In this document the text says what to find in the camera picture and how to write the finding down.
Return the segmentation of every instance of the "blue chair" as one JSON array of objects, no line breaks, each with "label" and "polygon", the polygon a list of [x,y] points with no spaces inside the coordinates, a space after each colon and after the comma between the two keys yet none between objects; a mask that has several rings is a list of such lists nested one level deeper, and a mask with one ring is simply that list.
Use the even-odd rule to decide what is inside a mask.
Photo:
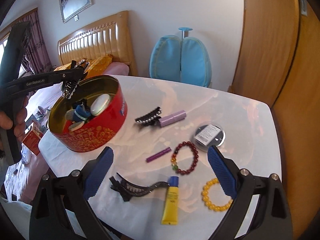
[{"label": "blue chair", "polygon": [[208,87],[211,63],[207,49],[199,39],[188,36],[192,28],[179,30],[182,39],[167,35],[155,45],[150,59],[150,77]]}]

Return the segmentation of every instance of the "hand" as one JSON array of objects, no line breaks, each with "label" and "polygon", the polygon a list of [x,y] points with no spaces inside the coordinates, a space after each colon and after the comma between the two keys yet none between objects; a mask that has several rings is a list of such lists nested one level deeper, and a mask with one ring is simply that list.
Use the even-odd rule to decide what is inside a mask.
[{"label": "hand", "polygon": [[[17,125],[14,127],[14,135],[22,142],[25,137],[26,123],[25,119],[27,117],[27,109],[26,106],[28,104],[28,98],[26,97],[23,101],[22,109],[17,113],[16,121]],[[0,111],[0,127],[3,129],[10,129],[13,123],[12,120],[2,111]],[[0,150],[3,151],[3,144],[0,140]]]}]

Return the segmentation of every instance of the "purple curtain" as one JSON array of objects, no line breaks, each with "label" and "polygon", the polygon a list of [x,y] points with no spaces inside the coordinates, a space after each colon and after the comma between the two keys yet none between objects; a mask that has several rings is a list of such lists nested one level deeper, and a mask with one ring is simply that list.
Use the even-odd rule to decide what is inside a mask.
[{"label": "purple curtain", "polygon": [[22,60],[23,67],[26,71],[32,71],[34,74],[52,71],[52,65],[41,33],[38,11],[27,15],[20,21],[29,21],[31,23],[31,36],[26,54]]}]

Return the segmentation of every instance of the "bride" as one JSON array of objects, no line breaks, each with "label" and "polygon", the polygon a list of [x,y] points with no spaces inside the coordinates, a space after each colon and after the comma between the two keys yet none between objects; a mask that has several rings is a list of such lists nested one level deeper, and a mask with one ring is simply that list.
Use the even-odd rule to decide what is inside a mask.
[{"label": "bride", "polygon": [[85,6],[88,0],[67,0],[63,1],[63,16],[67,19],[71,14],[79,10],[81,7]]}]

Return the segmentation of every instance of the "cream tube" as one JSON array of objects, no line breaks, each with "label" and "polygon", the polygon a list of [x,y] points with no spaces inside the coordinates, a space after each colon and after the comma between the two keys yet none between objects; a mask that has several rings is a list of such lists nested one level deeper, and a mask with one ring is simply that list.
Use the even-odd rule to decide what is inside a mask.
[{"label": "cream tube", "polygon": [[169,181],[167,197],[165,199],[164,211],[161,223],[163,225],[178,224],[178,196],[179,196],[179,177],[172,176]]}]

